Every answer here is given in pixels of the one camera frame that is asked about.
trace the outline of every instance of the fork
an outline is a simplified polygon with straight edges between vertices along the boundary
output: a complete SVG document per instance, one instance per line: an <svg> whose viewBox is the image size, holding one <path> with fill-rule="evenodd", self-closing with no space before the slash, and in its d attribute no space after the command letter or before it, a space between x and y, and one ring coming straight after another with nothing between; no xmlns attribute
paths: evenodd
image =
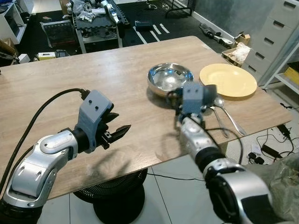
<svg viewBox="0 0 299 224"><path fill-rule="evenodd" d="M220 126L221 128L225 128L225 126L223 125L222 121L221 121L220 118L218 117L218 114L217 114L217 112L216 112L215 107L214 107L214 106L211 106L210 108L214 111L214 113L215 113L215 115L216 115L216 118L217 118L217 120L218 120L219 126ZM224 137L228 138L228 132L227 132L227 130L222 129L222 133L223 133Z"/></svg>

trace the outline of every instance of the plastic bag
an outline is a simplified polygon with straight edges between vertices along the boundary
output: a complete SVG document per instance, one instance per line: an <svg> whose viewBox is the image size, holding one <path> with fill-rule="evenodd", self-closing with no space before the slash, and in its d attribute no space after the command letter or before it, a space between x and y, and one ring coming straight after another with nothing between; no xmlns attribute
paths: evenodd
<svg viewBox="0 0 299 224"><path fill-rule="evenodd" d="M82 11L78 16L78 19L83 20L83 21L88 21L92 22L93 19L95 18L95 15L93 13L88 13L86 11Z"/></svg>
<svg viewBox="0 0 299 224"><path fill-rule="evenodd" d="M237 49L228 53L228 56L239 64L243 64L249 52L250 47L247 47L244 43L240 42L237 45Z"/></svg>
<svg viewBox="0 0 299 224"><path fill-rule="evenodd" d="M289 155L272 165L247 165L268 185L273 209L289 221L299 220L299 154Z"/></svg>
<svg viewBox="0 0 299 224"><path fill-rule="evenodd" d="M75 15L79 15L83 9L83 4L85 3L83 0L73 0L74 6L73 6L73 13Z"/></svg>

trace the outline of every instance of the yellow plate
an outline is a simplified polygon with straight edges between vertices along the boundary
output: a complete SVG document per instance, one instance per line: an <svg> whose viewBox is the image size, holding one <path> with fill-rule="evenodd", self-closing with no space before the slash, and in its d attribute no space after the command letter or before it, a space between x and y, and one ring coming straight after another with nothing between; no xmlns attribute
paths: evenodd
<svg viewBox="0 0 299 224"><path fill-rule="evenodd" d="M200 71L204 85L215 84L217 92L227 97L245 97L255 92L255 78L244 69L229 64L211 64Z"/></svg>

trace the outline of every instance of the gray wall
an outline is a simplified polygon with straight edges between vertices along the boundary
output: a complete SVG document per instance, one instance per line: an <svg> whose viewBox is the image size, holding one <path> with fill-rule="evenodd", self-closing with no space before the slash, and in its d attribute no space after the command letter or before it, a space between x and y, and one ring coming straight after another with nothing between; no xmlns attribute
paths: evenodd
<svg viewBox="0 0 299 224"><path fill-rule="evenodd" d="M195 0L195 11L232 36L250 34L250 45L266 21L275 0Z"/></svg>

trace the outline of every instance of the drawer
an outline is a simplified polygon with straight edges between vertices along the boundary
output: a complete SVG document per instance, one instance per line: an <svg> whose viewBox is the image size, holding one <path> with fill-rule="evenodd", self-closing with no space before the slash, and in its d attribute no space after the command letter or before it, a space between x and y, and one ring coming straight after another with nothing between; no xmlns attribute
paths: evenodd
<svg viewBox="0 0 299 224"><path fill-rule="evenodd" d="M272 62L292 33L292 28L271 18L267 18L261 32L253 43L252 49L258 51L267 60Z"/></svg>
<svg viewBox="0 0 299 224"><path fill-rule="evenodd" d="M260 74L264 74L272 64L264 55L253 49L251 49L247 55L245 63L257 70Z"/></svg>
<svg viewBox="0 0 299 224"><path fill-rule="evenodd" d="M269 17L288 27L296 28L299 23L299 2L297 0L278 0Z"/></svg>
<svg viewBox="0 0 299 224"><path fill-rule="evenodd" d="M264 73L263 74L259 73L256 69L254 69L252 66L250 66L246 62L243 63L241 68L246 70L247 72L249 72L256 79L257 83L262 78L262 76L264 75Z"/></svg>

